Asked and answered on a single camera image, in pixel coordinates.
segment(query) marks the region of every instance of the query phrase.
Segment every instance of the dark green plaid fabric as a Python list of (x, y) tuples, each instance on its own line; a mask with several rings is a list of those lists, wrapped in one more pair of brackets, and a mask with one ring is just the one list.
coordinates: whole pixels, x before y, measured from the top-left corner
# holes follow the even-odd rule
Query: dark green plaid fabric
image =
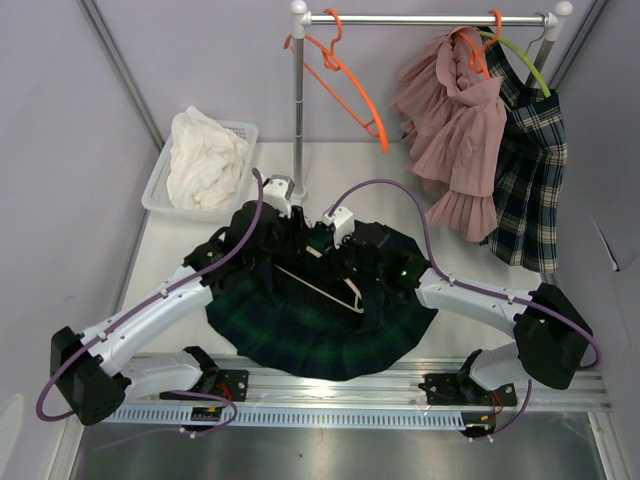
[(420, 342), (437, 313), (393, 301), (375, 281), (356, 275), (352, 280), (362, 291), (367, 317), (357, 325), (322, 314), (296, 295), (280, 294), (277, 273), (263, 262), (251, 278), (211, 303), (207, 316), (239, 355), (296, 376), (348, 380), (386, 370)]
[(515, 74), (502, 46), (487, 51), (491, 76), (502, 76), (500, 96), (511, 109), (498, 154), (493, 200), (498, 228), (491, 251), (509, 265), (541, 273), (557, 268), (556, 217), (567, 161), (558, 95), (544, 98)]

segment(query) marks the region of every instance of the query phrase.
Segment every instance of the white laundry basket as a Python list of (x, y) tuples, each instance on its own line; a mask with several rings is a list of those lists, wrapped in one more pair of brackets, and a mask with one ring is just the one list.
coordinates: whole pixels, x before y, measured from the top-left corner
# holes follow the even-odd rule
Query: white laundry basket
[(184, 218), (207, 223), (226, 224), (231, 219), (233, 213), (240, 207), (246, 187), (251, 182), (251, 167), (253, 165), (253, 153), (258, 140), (258, 127), (250, 123), (234, 122), (230, 120), (217, 120), (217, 122), (225, 128), (228, 128), (240, 138), (244, 138), (249, 144), (247, 154), (242, 158), (244, 166), (242, 175), (236, 188), (234, 197), (229, 201), (227, 206), (220, 210), (188, 210), (184, 208), (176, 208), (169, 200), (167, 192), (167, 178), (171, 172), (171, 147), (173, 139), (171, 136), (167, 139), (158, 157), (147, 188), (144, 189), (142, 195), (142, 206), (147, 210), (161, 212), (173, 217)]

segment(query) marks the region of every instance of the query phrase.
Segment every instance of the white towel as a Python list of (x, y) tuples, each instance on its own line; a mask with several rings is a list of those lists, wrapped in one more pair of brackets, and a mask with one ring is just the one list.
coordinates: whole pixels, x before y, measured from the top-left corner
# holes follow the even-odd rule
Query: white towel
[(219, 210), (231, 200), (249, 145), (195, 107), (173, 117), (167, 192), (174, 207)]

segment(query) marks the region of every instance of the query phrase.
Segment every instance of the pink ruffled garment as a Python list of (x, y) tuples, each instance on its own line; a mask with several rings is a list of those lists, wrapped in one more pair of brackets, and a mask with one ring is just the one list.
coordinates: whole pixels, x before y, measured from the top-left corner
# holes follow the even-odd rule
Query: pink ruffled garment
[[(422, 177), (427, 192), (441, 197), (427, 220), (479, 242), (497, 227), (492, 194), (506, 112), (499, 98), (502, 78), (487, 80), (472, 70), (471, 48), (453, 35), (458, 30), (432, 40), (403, 71), (411, 84), (398, 92), (394, 106), (409, 117), (403, 126), (414, 129), (405, 129), (405, 140), (413, 142), (407, 168)], [(478, 33), (464, 31), (480, 48)]]

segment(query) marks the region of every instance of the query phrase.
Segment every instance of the orange hanger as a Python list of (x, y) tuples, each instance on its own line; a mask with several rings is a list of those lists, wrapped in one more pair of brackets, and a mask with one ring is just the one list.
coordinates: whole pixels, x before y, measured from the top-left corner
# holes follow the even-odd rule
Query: orange hanger
[(497, 8), (489, 10), (489, 13), (493, 13), (496, 17), (496, 34), (491, 40), (485, 42), (485, 44), (482, 45), (482, 48), (478, 49), (478, 47), (471, 41), (466, 33), (462, 31), (456, 32), (456, 34), (460, 35), (465, 40), (465, 42), (467, 42), (469, 47), (471, 47), (471, 60), (469, 61), (471, 68), (476, 73), (484, 73), (484, 76), (487, 79), (491, 78), (491, 75), (489, 74), (489, 68), (487, 67), (485, 53), (491, 45), (498, 41), (500, 35), (502, 34), (502, 13)]
[[(320, 51), (322, 52), (322, 57), (324, 59), (325, 68), (333, 70), (334, 72), (339, 72), (340, 70), (342, 70), (345, 73), (345, 75), (349, 77), (349, 80), (351, 80), (351, 83), (353, 83), (353, 85), (356, 87), (358, 92), (360, 92), (360, 95), (362, 95), (362, 98), (364, 99), (365, 103), (369, 107), (369, 110), (373, 115), (373, 119), (368, 122), (363, 121), (358, 116), (358, 114), (349, 105), (347, 105), (347, 103), (340, 97), (340, 95), (338, 95), (338, 93), (333, 88), (331, 88), (329, 84), (325, 82), (324, 79), (320, 75), (318, 75), (318, 73), (307, 62), (304, 62), (304, 66), (307, 70), (309, 70), (311, 75), (313, 75), (316, 78), (316, 80), (318, 80), (318, 82), (320, 82), (320, 84), (331, 94), (331, 96), (333, 96), (333, 98), (335, 98), (337, 102), (340, 105), (342, 105), (342, 107), (349, 113), (349, 115), (351, 115), (353, 119), (356, 122), (358, 122), (362, 128), (364, 128), (367, 131), (369, 135), (371, 135), (374, 138), (380, 139), (380, 146), (382, 148), (382, 151), (386, 153), (389, 150), (389, 141), (387, 139), (387, 132), (384, 128), (384, 123), (382, 123), (382, 120), (380, 119), (380, 115), (378, 114), (378, 111), (376, 110), (375, 105), (371, 101), (369, 94), (364, 89), (364, 87), (360, 84), (356, 76), (353, 73), (351, 73), (351, 70), (349, 70), (346, 67), (346, 65), (342, 63), (342, 61), (334, 53), (335, 44), (339, 42), (340, 39), (342, 39), (342, 22), (340, 21), (340, 17), (335, 12), (335, 10), (331, 8), (326, 9), (325, 13), (332, 15), (333, 18), (336, 19), (336, 25), (338, 26), (338, 35), (336, 35), (336, 37), (333, 40), (331, 40), (331, 44), (329, 45), (329, 48), (322, 45), (318, 40), (313, 38), (311, 35), (306, 35), (305, 38), (320, 49)], [(291, 45), (291, 38), (293, 38), (291, 35), (287, 37), (287, 39), (284, 42), (284, 48), (285, 50), (289, 49), (293, 52), (293, 45)], [(372, 128), (372, 125), (374, 123), (377, 127), (377, 131)]]

